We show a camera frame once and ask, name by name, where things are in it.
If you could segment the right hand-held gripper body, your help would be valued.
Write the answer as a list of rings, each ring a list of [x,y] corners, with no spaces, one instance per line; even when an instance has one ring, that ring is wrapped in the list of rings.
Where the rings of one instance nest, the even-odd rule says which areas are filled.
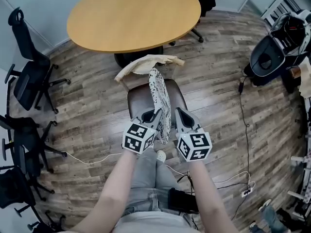
[[[196,129],[176,126],[176,149],[186,162],[205,160],[212,150],[212,142],[208,132],[198,126]]]

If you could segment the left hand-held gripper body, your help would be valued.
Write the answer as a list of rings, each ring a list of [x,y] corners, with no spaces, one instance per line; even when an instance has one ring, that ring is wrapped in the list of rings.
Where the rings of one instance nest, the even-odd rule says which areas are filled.
[[[133,119],[124,129],[121,146],[135,154],[142,154],[148,148],[154,148],[157,134],[157,130],[147,127],[139,119]]]

